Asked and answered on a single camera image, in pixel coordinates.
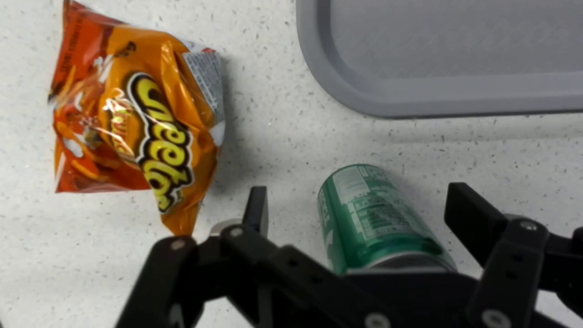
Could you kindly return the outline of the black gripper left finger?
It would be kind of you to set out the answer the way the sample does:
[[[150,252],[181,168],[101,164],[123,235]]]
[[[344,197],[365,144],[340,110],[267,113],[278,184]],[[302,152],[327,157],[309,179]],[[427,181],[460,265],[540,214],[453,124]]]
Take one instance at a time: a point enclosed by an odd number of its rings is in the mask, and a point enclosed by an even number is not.
[[[242,215],[242,225],[258,235],[267,234],[267,188],[252,186]]]

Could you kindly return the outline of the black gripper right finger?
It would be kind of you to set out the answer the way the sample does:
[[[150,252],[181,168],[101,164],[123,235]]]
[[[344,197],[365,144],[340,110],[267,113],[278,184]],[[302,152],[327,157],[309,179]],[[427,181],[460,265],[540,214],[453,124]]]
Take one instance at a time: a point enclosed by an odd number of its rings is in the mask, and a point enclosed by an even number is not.
[[[444,223],[480,266],[506,228],[506,217],[466,183],[447,186]]]

